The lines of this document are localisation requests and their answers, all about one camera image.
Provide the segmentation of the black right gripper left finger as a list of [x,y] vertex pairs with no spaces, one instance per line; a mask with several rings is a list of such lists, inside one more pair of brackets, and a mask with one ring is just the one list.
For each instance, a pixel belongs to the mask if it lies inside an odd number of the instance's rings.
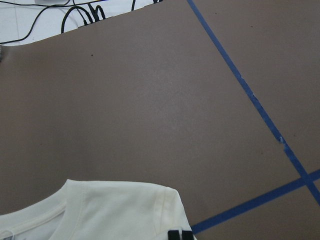
[[179,231],[178,230],[169,230],[168,231],[168,240],[179,240]]

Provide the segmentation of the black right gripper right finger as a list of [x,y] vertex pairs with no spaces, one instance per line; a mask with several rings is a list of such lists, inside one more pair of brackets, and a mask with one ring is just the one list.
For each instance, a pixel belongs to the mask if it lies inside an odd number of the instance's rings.
[[181,233],[182,240],[194,240],[194,235],[192,231],[183,230]]

